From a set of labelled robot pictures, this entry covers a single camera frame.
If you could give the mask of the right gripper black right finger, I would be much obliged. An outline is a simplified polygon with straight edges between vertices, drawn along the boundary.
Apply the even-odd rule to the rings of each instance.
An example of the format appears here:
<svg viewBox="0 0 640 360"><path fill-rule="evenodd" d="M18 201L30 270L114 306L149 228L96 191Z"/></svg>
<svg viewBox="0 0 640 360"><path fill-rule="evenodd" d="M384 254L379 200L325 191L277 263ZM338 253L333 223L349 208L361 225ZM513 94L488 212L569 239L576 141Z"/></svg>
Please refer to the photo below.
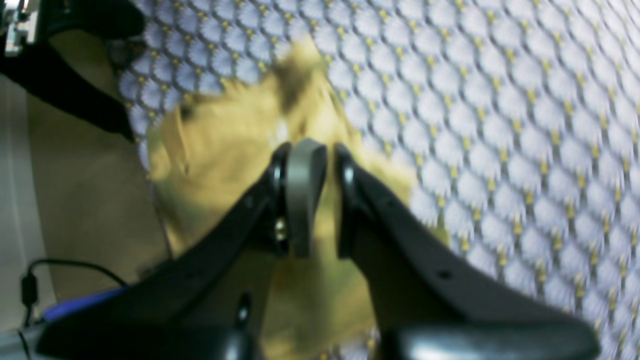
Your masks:
<svg viewBox="0 0 640 360"><path fill-rule="evenodd" d="M584 321L471 266L334 146L337 253L363 274L380 331L377 360L594 360Z"/></svg>

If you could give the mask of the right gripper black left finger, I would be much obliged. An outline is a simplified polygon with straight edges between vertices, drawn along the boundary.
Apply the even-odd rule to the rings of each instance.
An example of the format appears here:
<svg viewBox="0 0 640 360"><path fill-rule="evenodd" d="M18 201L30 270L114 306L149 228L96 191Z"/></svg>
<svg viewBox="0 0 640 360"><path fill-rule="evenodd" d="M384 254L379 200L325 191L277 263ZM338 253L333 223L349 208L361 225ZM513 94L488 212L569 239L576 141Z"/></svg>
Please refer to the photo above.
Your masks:
<svg viewBox="0 0 640 360"><path fill-rule="evenodd" d="M328 150L285 143L204 238L120 294L48 324L36 352L60 360L256 360L279 259L313 252Z"/></svg>

